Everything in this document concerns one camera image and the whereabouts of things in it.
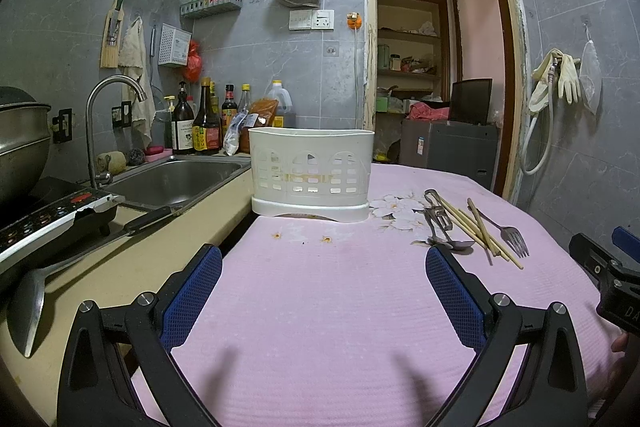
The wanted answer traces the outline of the person's hand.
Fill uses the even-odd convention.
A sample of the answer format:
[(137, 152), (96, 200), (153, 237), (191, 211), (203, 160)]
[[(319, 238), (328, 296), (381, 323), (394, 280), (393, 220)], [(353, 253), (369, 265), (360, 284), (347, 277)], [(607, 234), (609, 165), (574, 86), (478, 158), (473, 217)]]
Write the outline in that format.
[(629, 339), (629, 333), (623, 331), (611, 343), (610, 361), (600, 370), (596, 390), (591, 392), (589, 404), (604, 400), (622, 380), (627, 365), (625, 357)]

